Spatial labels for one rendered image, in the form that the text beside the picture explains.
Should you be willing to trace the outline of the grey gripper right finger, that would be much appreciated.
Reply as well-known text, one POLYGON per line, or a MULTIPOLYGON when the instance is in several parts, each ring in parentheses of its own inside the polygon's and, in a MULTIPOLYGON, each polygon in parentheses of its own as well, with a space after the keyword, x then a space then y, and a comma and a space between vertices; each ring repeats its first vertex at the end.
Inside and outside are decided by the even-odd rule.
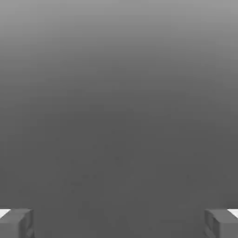
POLYGON ((206 209, 204 238, 238 238, 238 209, 206 209))

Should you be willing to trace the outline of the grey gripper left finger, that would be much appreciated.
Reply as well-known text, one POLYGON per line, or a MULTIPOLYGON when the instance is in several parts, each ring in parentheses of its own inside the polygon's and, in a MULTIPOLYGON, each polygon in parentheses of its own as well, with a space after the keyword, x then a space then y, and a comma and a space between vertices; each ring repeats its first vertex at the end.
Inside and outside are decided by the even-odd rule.
POLYGON ((0 238, 35 238, 33 209, 0 209, 0 238))

